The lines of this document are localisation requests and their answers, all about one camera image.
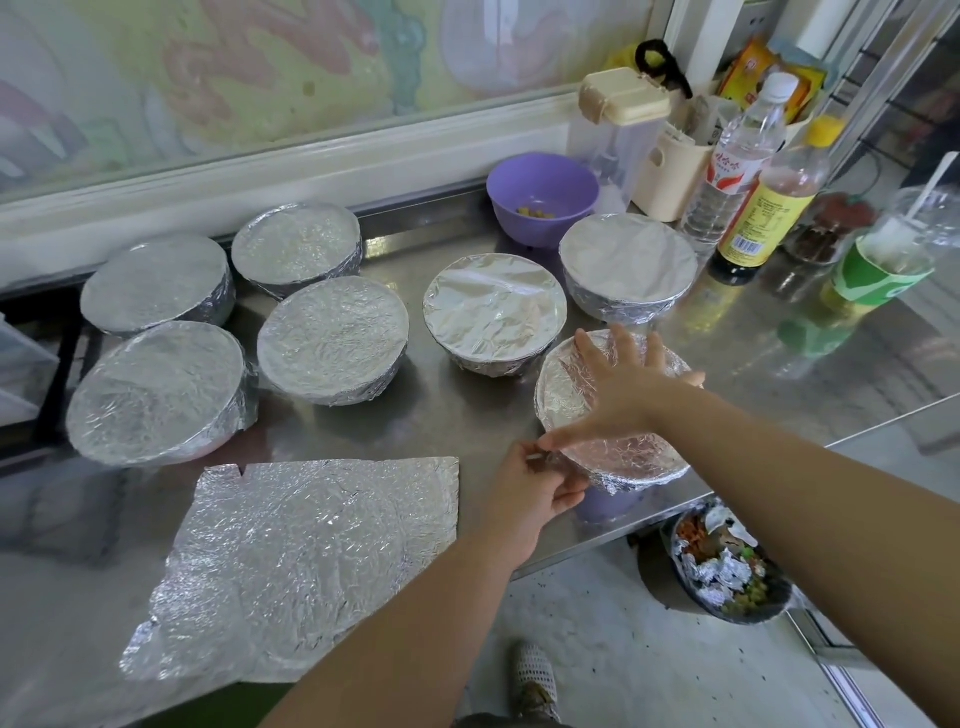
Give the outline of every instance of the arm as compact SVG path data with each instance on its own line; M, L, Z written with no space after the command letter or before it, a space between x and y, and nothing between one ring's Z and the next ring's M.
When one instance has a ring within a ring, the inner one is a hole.
M615 367L578 332L596 406L540 445L663 437L867 657L934 720L956 724L960 505L664 376L656 334L644 366L633 338L613 329Z
M511 574L588 485L534 472L527 457L536 452L511 448L483 524L354 629L261 728L448 728Z

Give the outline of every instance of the cream-colored lid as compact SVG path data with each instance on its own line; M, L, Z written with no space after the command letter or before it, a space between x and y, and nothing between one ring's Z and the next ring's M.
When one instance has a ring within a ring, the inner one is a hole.
M591 73L580 84L580 112L594 124L602 118L618 127L670 115L670 94L631 68Z

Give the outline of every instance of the hand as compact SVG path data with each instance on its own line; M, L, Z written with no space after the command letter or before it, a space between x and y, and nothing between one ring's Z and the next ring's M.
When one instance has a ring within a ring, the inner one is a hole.
M534 443L514 443L500 464L491 487L480 535L505 552L516 569L537 548L540 531L584 499L584 475L544 467L544 453Z
M591 440L618 440L657 432L660 418L689 390L703 386L702 372L667 376L666 352L660 335L647 336L646 361L640 361L636 341L620 324L610 327L616 347L615 365L579 329L577 351L584 358L596 385L592 411L582 420L547 432L537 444L545 450L569 448Z

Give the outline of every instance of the white mesh shoe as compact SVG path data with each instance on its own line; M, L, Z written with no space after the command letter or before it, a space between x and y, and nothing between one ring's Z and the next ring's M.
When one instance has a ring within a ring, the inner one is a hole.
M557 681L546 653L533 643L520 642L511 654L511 693L514 717L560 722Z

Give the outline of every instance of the painted mural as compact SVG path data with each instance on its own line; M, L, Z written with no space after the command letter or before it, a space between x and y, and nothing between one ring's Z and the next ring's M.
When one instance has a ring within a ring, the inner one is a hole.
M643 6L0 0L0 199L575 82Z

